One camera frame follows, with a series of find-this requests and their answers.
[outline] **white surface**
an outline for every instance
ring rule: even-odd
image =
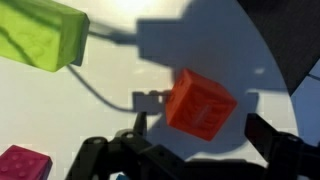
[[[310,74],[320,75],[320,61]],[[306,77],[292,95],[299,136],[311,145],[320,142],[320,81]]]
[[[134,15],[121,10],[126,1],[121,5],[111,0],[61,2],[88,12],[99,23],[138,32],[138,47],[89,36],[84,63],[73,68],[110,103],[161,112],[148,117],[152,143],[161,143],[185,159],[244,158],[264,165],[243,135],[247,113],[256,111],[275,128],[296,134],[292,104],[276,63],[236,1],[155,0],[145,8],[136,7],[140,11]],[[137,27],[140,17],[145,20]],[[166,126],[162,105],[133,105],[132,92],[170,90],[182,67],[220,82],[238,100],[212,142]],[[0,151],[18,144],[49,154],[51,180],[65,177],[85,138],[111,140],[118,130],[131,128],[136,116],[102,103],[68,68],[48,73],[0,58],[0,83]]]

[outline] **lime green block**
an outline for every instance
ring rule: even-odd
[[[51,0],[0,0],[0,56],[55,72],[81,56],[85,13]]]

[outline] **lego brick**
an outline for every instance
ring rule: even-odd
[[[50,157],[18,146],[11,146],[0,157],[1,180],[42,180]]]
[[[222,85],[183,69],[166,102],[167,123],[210,141],[236,105]]]
[[[51,0],[0,0],[0,12],[0,56],[51,72],[76,60],[89,28],[85,13]]]

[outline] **red block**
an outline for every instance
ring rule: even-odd
[[[236,105],[219,83],[183,69],[166,102],[167,123],[210,141]]]
[[[0,157],[0,180],[44,180],[50,167],[50,157],[13,145]]]

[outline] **orange cube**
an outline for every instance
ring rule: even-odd
[[[210,141],[236,105],[219,83],[183,69],[166,101],[167,123]]]

